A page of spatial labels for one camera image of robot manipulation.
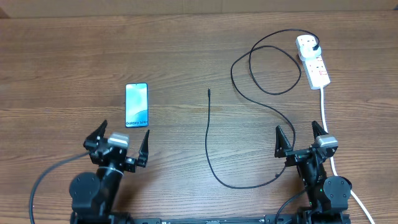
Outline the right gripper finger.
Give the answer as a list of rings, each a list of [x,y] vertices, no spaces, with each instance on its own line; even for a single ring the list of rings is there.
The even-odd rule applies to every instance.
[[[317,121],[312,121],[312,131],[313,131],[313,137],[316,139],[319,136],[322,135],[327,135],[328,132],[325,131]]]
[[[292,146],[280,126],[275,128],[275,135],[276,142],[274,156],[287,157],[287,154],[292,151]]]

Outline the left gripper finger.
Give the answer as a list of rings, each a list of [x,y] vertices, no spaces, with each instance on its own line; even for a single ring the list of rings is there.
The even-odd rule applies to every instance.
[[[93,131],[84,141],[84,145],[97,145],[97,143],[100,141],[100,139],[103,138],[106,127],[108,125],[107,120],[104,120],[100,126]]]
[[[139,150],[139,157],[137,160],[137,165],[139,167],[146,167],[147,165],[147,161],[149,158],[149,134],[150,130],[148,129]]]

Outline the Samsung Galaxy smartphone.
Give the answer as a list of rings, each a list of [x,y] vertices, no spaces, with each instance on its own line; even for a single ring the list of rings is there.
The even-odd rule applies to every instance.
[[[148,84],[128,83],[125,87],[125,127],[149,125]]]

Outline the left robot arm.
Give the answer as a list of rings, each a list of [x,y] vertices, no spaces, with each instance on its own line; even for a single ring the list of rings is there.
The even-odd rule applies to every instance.
[[[149,157],[149,134],[147,131],[137,159],[127,156],[129,136],[112,133],[104,136],[108,122],[103,121],[83,142],[83,147],[94,165],[95,173],[82,172],[70,183],[72,198],[71,223],[133,223],[129,213],[113,212],[113,204],[125,172],[145,167]]]

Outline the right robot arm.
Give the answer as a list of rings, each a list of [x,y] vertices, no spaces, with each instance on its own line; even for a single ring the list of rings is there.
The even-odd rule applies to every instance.
[[[275,153],[285,158],[286,167],[296,167],[304,189],[288,199],[278,210],[274,223],[350,223],[348,199],[352,183],[342,176],[327,176],[323,163],[334,156],[337,139],[328,134],[316,121],[312,122],[314,142],[306,149],[294,150],[282,128],[275,128]],[[293,200],[306,194],[310,205],[300,207],[295,214],[283,215],[283,209]]]

